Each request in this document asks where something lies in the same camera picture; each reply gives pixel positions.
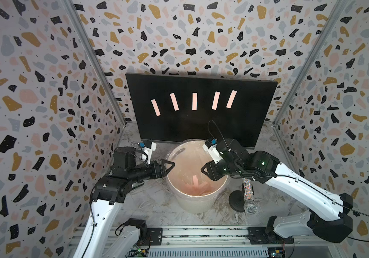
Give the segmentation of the cream waste bin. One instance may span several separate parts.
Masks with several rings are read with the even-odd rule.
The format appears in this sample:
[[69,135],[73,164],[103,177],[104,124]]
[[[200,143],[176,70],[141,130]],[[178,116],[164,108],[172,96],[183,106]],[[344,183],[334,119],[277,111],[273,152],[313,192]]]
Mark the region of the cream waste bin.
[[167,158],[175,163],[167,175],[167,184],[179,205],[193,214],[211,209],[230,180],[224,176],[218,181],[212,181],[202,173],[202,167],[213,160],[203,145],[202,140],[186,140],[173,149]]

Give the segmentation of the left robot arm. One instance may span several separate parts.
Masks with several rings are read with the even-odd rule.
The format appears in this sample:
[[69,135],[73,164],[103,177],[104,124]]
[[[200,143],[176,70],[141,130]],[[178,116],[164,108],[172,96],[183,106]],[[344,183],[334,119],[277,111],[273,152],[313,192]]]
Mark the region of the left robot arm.
[[98,180],[90,195],[90,216],[74,253],[75,258],[124,258],[135,245],[150,243],[146,221],[128,219],[110,246],[105,249],[114,220],[127,195],[146,180],[166,177],[175,163],[151,160],[152,150],[118,147],[113,164]]

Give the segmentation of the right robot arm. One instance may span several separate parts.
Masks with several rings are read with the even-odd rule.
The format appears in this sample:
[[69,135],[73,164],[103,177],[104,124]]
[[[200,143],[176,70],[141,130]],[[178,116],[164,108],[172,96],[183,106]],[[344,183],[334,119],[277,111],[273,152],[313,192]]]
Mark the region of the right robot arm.
[[225,175],[239,175],[281,190],[308,208],[299,215],[270,217],[267,234],[284,239],[314,235],[331,243],[340,243],[352,233],[353,220],[348,213],[353,208],[353,199],[349,194],[338,195],[324,190],[261,150],[248,153],[245,149],[217,150],[212,146],[205,151],[212,161],[201,171],[209,179],[217,181]]

